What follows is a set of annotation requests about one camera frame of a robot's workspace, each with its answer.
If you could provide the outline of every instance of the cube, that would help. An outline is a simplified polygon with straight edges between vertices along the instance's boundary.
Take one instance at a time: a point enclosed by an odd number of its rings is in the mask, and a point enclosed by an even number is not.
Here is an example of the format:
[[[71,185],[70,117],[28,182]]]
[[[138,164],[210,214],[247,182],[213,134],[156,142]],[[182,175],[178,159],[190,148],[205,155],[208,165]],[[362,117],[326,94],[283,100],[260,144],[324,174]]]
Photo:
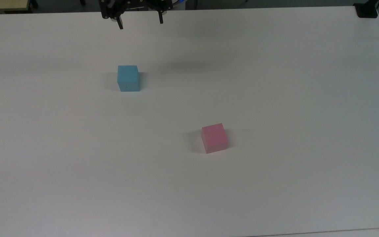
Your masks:
[[[137,66],[118,66],[118,85],[122,92],[140,91],[140,76]]]
[[[201,139],[207,154],[227,148],[228,141],[222,123],[203,127],[201,130]]]

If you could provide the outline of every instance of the table surface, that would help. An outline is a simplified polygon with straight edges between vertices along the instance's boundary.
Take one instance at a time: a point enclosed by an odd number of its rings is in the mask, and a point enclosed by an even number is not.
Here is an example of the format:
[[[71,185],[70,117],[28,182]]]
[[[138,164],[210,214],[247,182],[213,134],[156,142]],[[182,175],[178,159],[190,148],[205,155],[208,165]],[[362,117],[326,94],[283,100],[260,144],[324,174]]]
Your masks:
[[[0,15],[0,237],[379,228],[379,18],[122,21]],[[119,91],[118,65],[138,66],[140,92]],[[230,147],[205,154],[216,123]]]
[[[29,7],[30,0],[0,0],[0,11],[23,11]]]

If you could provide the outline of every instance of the pink cube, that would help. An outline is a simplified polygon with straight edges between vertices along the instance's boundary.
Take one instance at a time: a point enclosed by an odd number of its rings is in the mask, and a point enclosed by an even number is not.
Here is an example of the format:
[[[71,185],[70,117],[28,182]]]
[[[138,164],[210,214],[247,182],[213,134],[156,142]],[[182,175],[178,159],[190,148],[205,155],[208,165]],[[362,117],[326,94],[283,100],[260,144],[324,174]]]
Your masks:
[[[203,127],[201,138],[203,139],[204,148],[206,153],[212,153],[227,148],[227,136],[223,128],[223,124],[215,124]]]

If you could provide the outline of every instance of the black mount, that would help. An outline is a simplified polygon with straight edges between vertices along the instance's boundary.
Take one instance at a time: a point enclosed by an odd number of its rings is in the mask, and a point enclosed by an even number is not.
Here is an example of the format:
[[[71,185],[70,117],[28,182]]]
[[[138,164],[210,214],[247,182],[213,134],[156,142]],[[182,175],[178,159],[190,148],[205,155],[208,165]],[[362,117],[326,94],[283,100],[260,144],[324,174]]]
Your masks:
[[[163,12],[173,9],[172,0],[98,0],[100,12],[105,19],[111,18],[118,22],[120,29],[123,29],[121,15],[128,9],[138,9],[148,7],[159,12],[159,21],[163,24]]]
[[[356,8],[356,14],[360,18],[376,18],[378,13],[376,12],[375,4],[379,0],[369,0],[366,3],[355,3],[353,6]]]

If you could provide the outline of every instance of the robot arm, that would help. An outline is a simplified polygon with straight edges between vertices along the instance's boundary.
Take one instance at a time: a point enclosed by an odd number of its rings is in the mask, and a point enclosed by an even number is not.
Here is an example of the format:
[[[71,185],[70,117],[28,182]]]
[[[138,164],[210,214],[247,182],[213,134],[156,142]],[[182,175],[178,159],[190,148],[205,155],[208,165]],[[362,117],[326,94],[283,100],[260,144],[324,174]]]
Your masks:
[[[172,0],[98,0],[102,17],[111,18],[118,22],[119,28],[123,29],[121,15],[127,9],[149,7],[159,13],[159,20],[163,24],[162,13],[173,9]]]

